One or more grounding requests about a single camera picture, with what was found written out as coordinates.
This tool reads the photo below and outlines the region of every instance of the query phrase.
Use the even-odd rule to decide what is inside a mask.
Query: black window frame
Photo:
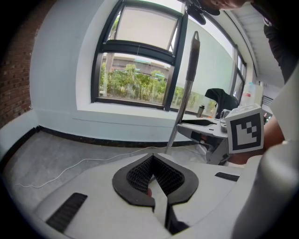
[[[177,35],[175,40],[175,46],[172,52],[148,45],[140,42],[124,41],[124,40],[108,40],[113,24],[117,16],[123,11],[124,7],[138,7],[144,9],[150,9],[158,11],[178,19],[177,25],[174,29],[177,29]],[[237,45],[234,43],[232,38],[227,34],[227,32],[222,28],[222,26],[209,14],[205,13],[205,17],[210,20],[228,39],[232,44],[234,49],[237,50],[238,56],[241,58],[242,63],[246,66],[243,57],[241,56]],[[91,81],[91,102],[102,102],[102,103],[115,103],[121,105],[130,105],[130,106],[140,106],[140,107],[149,107],[156,108],[164,111],[174,111],[177,112],[178,109],[172,108],[171,103],[175,93],[175,88],[177,85],[178,74],[180,71],[180,66],[183,57],[183,51],[185,46],[185,39],[187,33],[187,24],[188,24],[188,14],[177,12],[171,8],[152,3],[147,1],[140,0],[119,0],[114,6],[111,14],[109,15],[104,28],[99,37],[99,41],[96,47],[96,51],[93,59],[93,68],[92,68],[92,81]],[[100,69],[101,62],[104,53],[124,53],[131,55],[139,55],[143,57],[148,57],[155,59],[164,63],[167,63],[171,66],[170,75],[167,80],[166,90],[164,93],[164,99],[162,104],[147,103],[142,101],[127,100],[127,99],[116,99],[116,98],[104,98],[99,96],[99,84],[100,84]],[[242,75],[241,71],[238,69],[238,57],[234,59],[236,67],[232,71],[232,89],[230,89],[230,94],[235,87],[237,74],[240,75],[240,78],[244,82],[243,89],[245,85],[245,76]],[[196,112],[186,111],[187,114],[196,115]]]

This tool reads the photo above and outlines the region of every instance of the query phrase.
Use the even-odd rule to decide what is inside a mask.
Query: gray concrete floor
[[[197,151],[196,146],[187,146],[189,150]],[[186,148],[172,148],[170,155],[178,161],[192,160],[205,162],[197,153]],[[105,147],[62,139],[51,134],[39,132],[34,134],[14,154],[4,169],[3,176],[12,196],[30,210],[35,207],[55,189],[95,166],[121,160],[144,153],[163,153],[163,148],[148,148],[135,154],[123,155],[105,162],[84,161],[78,166],[63,173],[57,180],[41,188],[24,188],[23,185],[40,186],[56,178],[64,169],[83,159],[109,159],[120,154],[132,153],[139,148]]]

